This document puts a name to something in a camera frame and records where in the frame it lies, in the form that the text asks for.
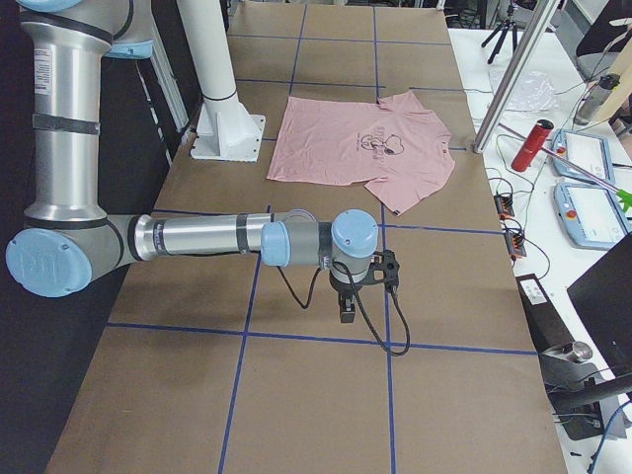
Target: t-shirt sleeve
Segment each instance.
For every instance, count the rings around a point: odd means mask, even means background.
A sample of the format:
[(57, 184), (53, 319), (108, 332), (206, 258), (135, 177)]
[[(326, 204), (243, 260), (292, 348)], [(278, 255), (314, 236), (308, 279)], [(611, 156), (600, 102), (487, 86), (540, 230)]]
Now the t-shirt sleeve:
[(408, 90), (404, 94), (396, 94), (379, 99), (377, 103), (381, 110), (400, 114), (423, 114), (428, 112), (428, 109), (419, 102), (419, 99), (417, 99), (417, 96), (411, 90)]
[(445, 186), (454, 161), (446, 156), (438, 166), (428, 173), (391, 172), (385, 178), (377, 178), (364, 185), (381, 200), (393, 213), (399, 215), (407, 211), (423, 198), (427, 198)]

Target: black monitor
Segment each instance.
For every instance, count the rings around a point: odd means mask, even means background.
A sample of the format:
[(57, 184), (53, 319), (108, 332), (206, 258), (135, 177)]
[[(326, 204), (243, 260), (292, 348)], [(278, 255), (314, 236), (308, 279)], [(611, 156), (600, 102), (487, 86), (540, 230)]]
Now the black monitor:
[(632, 365), (632, 234), (568, 288), (577, 314), (613, 372)]
[[(632, 234), (628, 234), (569, 288), (569, 297), (594, 345), (616, 375), (604, 380), (593, 364), (540, 355), (549, 399), (565, 420), (571, 439), (603, 433), (619, 405), (617, 395), (632, 396)], [(611, 435), (625, 437), (622, 417)]]

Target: tripod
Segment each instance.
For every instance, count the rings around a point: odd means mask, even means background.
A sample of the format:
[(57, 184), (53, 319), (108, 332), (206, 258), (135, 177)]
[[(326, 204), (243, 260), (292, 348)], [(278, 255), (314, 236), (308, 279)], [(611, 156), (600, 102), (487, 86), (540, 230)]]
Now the tripod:
[(509, 6), (507, 7), (507, 19), (504, 20), (502, 23), (500, 23), (496, 27), (496, 29), (493, 30), (492, 33), (487, 37), (487, 39), (485, 39), (483, 43), (481, 44), (481, 47), (487, 46), (487, 44), (492, 40), (492, 38), (495, 35), (497, 35), (499, 32), (501, 32), (501, 37), (498, 38), (498, 41), (496, 41), (496, 46), (494, 46), (492, 55), (487, 60), (488, 64), (491, 64), (492, 62), (494, 62), (494, 58), (496, 57), (496, 55), (499, 52), (501, 52), (501, 48), (503, 47), (503, 41), (505, 41), (505, 37), (507, 36), (507, 33), (509, 30), (512, 30), (513, 52), (515, 52), (515, 49), (517, 48), (517, 25), (515, 24), (513, 16), (514, 16), (514, 11), (516, 8), (517, 6), (514, 4), (514, 2), (510, 1)]

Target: white table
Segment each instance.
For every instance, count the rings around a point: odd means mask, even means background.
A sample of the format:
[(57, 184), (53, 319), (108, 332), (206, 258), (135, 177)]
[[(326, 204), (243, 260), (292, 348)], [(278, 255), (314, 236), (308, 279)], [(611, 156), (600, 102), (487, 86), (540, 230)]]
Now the white table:
[[(467, 91), (470, 114), (475, 127), (478, 128), (481, 119), (492, 102), (493, 96), (491, 92), (487, 92), (492, 90), (489, 79), (490, 70), (504, 70), (507, 67), (511, 59), (511, 39), (506, 39), (501, 53), (495, 58), (492, 65), (488, 65), (487, 59), (496, 39), (492, 40), (486, 48), (482, 48), (481, 43), (490, 32), (450, 30), (449, 33), (463, 87)], [(544, 72), (558, 93), (567, 91), (573, 86), (582, 83), (582, 79), (573, 66), (571, 59), (554, 34), (546, 34), (540, 40), (537, 52), (530, 60), (526, 71)], [(528, 135), (538, 119), (549, 119), (555, 124), (556, 128), (563, 124), (565, 124), (565, 128), (570, 128), (572, 126), (572, 118), (569, 118), (569, 115), (584, 92), (584, 86), (577, 87), (567, 93), (558, 95), (559, 106), (555, 109), (544, 113), (528, 114), (506, 112), (501, 121), (523, 135)], [(627, 153), (607, 123), (593, 126), (587, 132), (601, 135), (608, 140), (614, 163), (630, 164)], [(499, 173), (496, 170), (500, 170), (500, 176), (511, 182), (515, 191), (529, 191), (530, 185), (527, 182), (505, 170), (503, 158), (497, 150), (497, 136), (500, 134), (505, 134), (505, 132), (499, 130), (484, 151), (486, 167), (490, 168), (488, 170), (489, 177), (498, 177)], [(509, 166), (519, 150), (521, 142), (500, 137), (498, 138), (498, 143), (500, 151), (505, 156)], [(513, 207), (516, 220), (524, 224), (528, 216), (526, 225), (527, 238), (542, 247), (551, 260), (550, 272), (541, 280), (541, 283), (575, 339), (584, 341), (594, 348), (594, 343), (580, 321), (568, 297), (566, 288), (594, 264), (604, 252), (582, 250), (572, 246), (559, 222), (553, 201), (553, 188), (555, 184), (560, 183), (563, 179), (554, 174), (550, 163), (545, 163), (543, 153), (536, 156), (530, 168), (522, 175), (533, 182), (540, 168), (542, 168), (542, 172), (537, 179), (528, 212), (528, 195), (522, 194), (514, 197)], [(620, 188), (628, 191), (632, 190), (632, 173), (630, 171), (615, 169), (615, 179), (617, 186)], [(498, 180), (490, 182), (493, 191), (497, 188), (498, 183)], [(501, 184), (500, 191), (504, 192), (507, 190), (507, 185)], [(528, 243), (526, 244), (526, 252), (527, 258), (519, 259), (515, 263), (515, 275), (520, 276), (531, 273), (537, 276), (543, 275), (547, 267), (545, 258)], [(597, 368), (607, 367), (599, 353), (595, 353), (592, 362)], [(602, 374), (604, 378), (612, 376), (609, 371)], [(632, 411), (628, 410), (626, 413), (629, 418), (632, 418), (630, 415)], [(590, 456), (596, 450), (599, 438), (594, 437), (582, 441), (572, 441), (566, 436), (562, 427), (558, 427), (558, 435), (569, 474), (586, 473), (591, 462)], [(581, 456), (572, 456), (570, 452), (579, 453)], [(632, 472), (632, 430), (628, 430), (628, 438), (625, 440), (608, 441), (601, 452), (595, 469), (595, 473), (598, 474), (620, 474), (623, 472)]]

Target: pink t-shirt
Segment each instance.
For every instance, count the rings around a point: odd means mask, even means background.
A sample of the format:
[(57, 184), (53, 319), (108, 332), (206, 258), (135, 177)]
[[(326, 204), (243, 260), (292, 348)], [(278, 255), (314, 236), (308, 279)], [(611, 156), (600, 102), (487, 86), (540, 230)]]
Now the pink t-shirt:
[(440, 190), (450, 132), (408, 91), (378, 104), (290, 97), (268, 179), (365, 187), (396, 214)]

